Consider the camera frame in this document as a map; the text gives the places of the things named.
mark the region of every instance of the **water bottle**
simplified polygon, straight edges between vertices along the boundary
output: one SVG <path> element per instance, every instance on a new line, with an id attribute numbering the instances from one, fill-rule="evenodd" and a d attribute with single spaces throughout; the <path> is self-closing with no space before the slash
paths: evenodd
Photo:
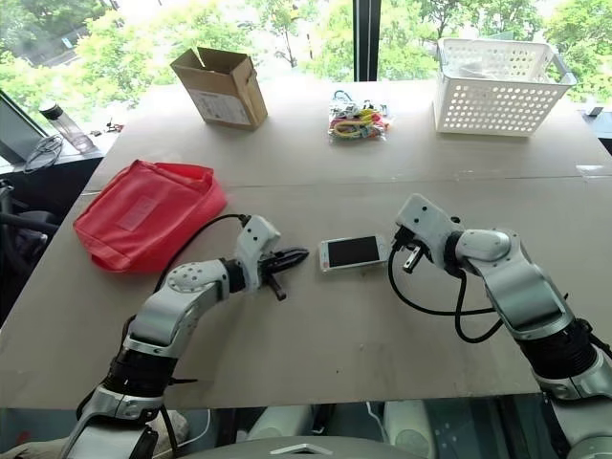
<path id="1" fill-rule="evenodd" d="M 72 144 L 79 152 L 85 153 L 94 147 L 94 143 L 80 130 L 77 124 L 55 102 L 43 103 L 38 109 L 57 129 L 59 134 Z"/>

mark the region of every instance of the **smartphone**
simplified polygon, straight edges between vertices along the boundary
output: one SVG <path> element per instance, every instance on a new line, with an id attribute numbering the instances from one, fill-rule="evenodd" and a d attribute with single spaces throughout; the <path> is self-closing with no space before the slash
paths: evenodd
<path id="1" fill-rule="evenodd" d="M 328 272 L 382 263 L 389 256 L 389 250 L 384 238 L 375 234 L 323 241 L 318 255 L 321 270 Z"/>

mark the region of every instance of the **red pouch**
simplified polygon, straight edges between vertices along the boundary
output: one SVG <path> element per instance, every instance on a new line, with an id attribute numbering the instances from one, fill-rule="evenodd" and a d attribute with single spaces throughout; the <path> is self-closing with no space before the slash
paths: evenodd
<path id="1" fill-rule="evenodd" d="M 155 273 L 226 205 L 212 176 L 199 165 L 135 161 L 75 220 L 92 261 L 115 273 Z"/>

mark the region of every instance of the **table surface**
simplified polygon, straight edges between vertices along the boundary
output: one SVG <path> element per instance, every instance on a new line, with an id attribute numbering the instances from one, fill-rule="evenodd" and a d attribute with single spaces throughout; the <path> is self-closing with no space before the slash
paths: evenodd
<path id="1" fill-rule="evenodd" d="M 612 139 L 612 112 L 601 112 L 596 117 L 588 117 L 582 113 L 582 119 L 588 124 L 600 139 Z"/>
<path id="2" fill-rule="evenodd" d="M 329 143 L 327 104 L 338 86 L 303 80 L 263 86 L 270 118 L 255 132 L 206 125 L 181 87 L 142 103 L 102 161 L 33 273 L 0 334 L 0 405 L 74 408 L 105 375 L 121 325 L 155 276 L 104 273 L 72 222 L 123 167 L 147 161 L 214 167 L 226 212 L 257 213 L 281 246 L 312 251 L 269 290 L 233 295 L 201 320 L 170 387 L 168 404 L 228 407 L 484 396 L 536 391 L 528 363 L 505 331 L 470 345 L 452 320 L 412 311 L 384 267 L 322 274 L 317 243 L 381 233 L 389 238 L 406 197 L 425 194 L 472 228 L 512 228 L 580 317 L 612 340 L 606 275 L 612 246 L 610 167 L 603 147 L 569 105 L 530 139 L 437 134 L 429 82 L 342 85 L 354 98 L 386 101 L 385 142 Z M 239 228 L 211 227 L 184 261 L 228 256 Z M 422 263 L 401 287 L 423 305 L 451 310 L 457 282 Z M 488 306 L 470 277 L 470 308 Z M 466 318 L 476 335 L 495 317 Z"/>

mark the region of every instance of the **white label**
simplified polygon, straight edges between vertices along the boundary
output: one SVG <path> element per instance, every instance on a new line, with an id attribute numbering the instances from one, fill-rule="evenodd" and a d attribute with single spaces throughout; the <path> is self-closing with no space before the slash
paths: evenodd
<path id="1" fill-rule="evenodd" d="M 251 124 L 245 112 L 245 107 L 242 106 L 239 98 L 196 89 L 189 89 L 188 91 L 203 118 L 233 122 L 234 124 Z"/>
<path id="2" fill-rule="evenodd" d="M 136 204 L 125 212 L 125 215 L 121 217 L 117 225 L 124 230 L 135 230 L 139 224 L 149 216 L 157 204 L 158 203 L 154 199 L 147 196 L 141 196 Z"/>

